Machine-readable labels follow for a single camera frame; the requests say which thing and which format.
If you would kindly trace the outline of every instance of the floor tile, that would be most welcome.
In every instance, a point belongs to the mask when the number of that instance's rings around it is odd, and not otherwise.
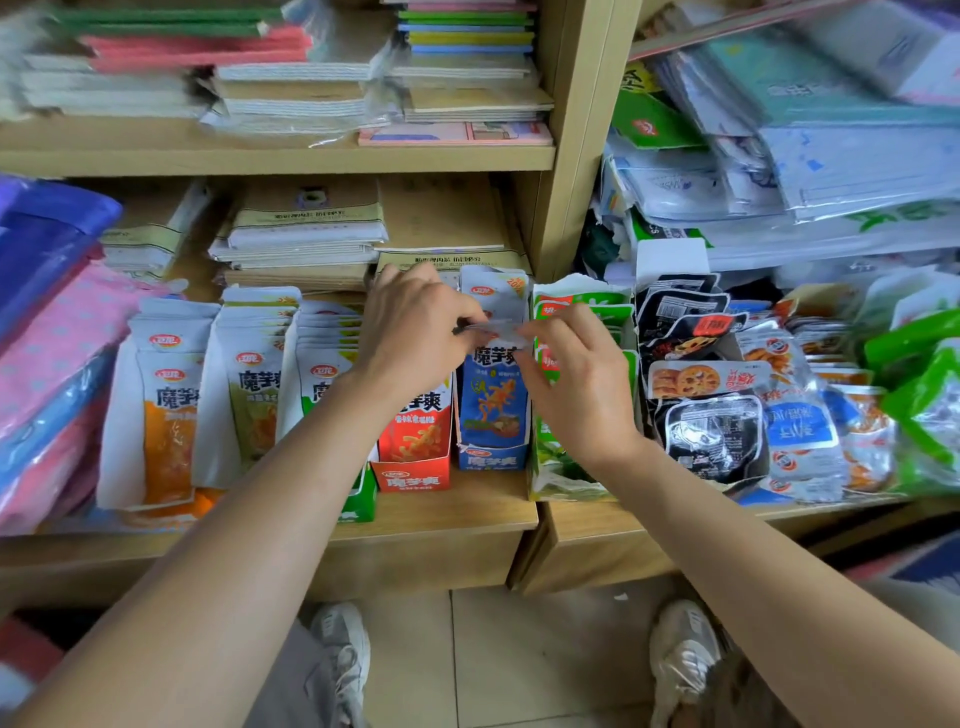
[[[450,594],[357,602],[370,633],[364,714],[375,728],[456,728]]]
[[[498,728],[647,728],[652,710],[650,705],[636,705],[584,716],[548,717]]]
[[[555,595],[454,592],[460,728],[649,702],[647,634],[674,589],[663,577]]]

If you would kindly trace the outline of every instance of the hand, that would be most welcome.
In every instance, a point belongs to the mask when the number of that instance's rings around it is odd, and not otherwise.
[[[472,329],[454,334],[458,319],[480,324],[487,316],[473,298],[441,282],[430,263],[406,273],[388,265],[367,297],[353,369],[372,377],[399,410],[490,340],[489,334]]]
[[[601,473],[637,461],[647,442],[634,424],[627,359],[589,306],[575,303],[520,332],[550,349],[560,366],[553,385],[534,357],[516,361],[537,413],[567,452],[601,482]]]

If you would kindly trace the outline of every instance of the pants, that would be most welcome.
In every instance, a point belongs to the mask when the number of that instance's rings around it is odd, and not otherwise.
[[[860,586],[931,637],[960,652],[960,596],[893,579],[865,581]],[[702,728],[800,726],[739,650],[713,666],[699,711]]]
[[[336,710],[330,659],[309,630],[295,621],[244,728],[334,728]]]

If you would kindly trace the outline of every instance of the white sneaker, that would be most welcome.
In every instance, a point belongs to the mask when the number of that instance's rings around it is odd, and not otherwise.
[[[365,728],[363,689],[370,675],[370,638],[360,610],[349,602],[326,604],[310,623],[310,632],[333,663],[340,722]]]
[[[650,728],[667,728],[677,706],[695,705],[720,644],[704,610],[689,599],[664,607],[650,631],[650,669],[657,681]]]

